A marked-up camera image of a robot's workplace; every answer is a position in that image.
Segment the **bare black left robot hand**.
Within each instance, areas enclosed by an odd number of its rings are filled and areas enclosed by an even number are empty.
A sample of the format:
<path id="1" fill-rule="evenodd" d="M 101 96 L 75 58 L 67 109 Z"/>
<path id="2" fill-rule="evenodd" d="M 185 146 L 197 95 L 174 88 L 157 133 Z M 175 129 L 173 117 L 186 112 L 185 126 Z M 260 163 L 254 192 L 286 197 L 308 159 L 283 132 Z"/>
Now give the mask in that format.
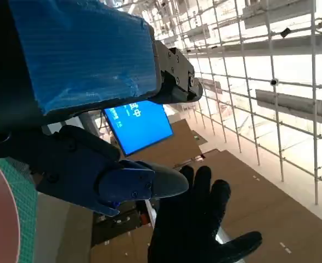
<path id="1" fill-rule="evenodd" d="M 203 88 L 176 48 L 143 19 L 100 1 L 0 1 L 0 158 L 26 163 L 36 190 L 107 216 L 125 201 L 188 190 L 180 172 L 122 160 L 90 132 L 42 127 L 140 101 L 198 101 Z"/>

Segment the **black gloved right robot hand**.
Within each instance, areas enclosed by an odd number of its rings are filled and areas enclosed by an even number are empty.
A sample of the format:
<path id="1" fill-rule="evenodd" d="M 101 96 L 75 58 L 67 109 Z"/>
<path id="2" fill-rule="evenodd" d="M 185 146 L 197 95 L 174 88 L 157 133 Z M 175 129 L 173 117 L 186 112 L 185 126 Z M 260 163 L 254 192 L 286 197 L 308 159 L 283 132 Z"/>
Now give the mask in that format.
<path id="1" fill-rule="evenodd" d="M 185 165 L 180 172 L 189 188 L 160 201 L 148 262 L 237 262 L 259 248 L 262 235 L 258 231 L 224 244 L 216 240 L 231 196 L 225 180 L 211 182 L 208 166 L 194 170 Z"/>

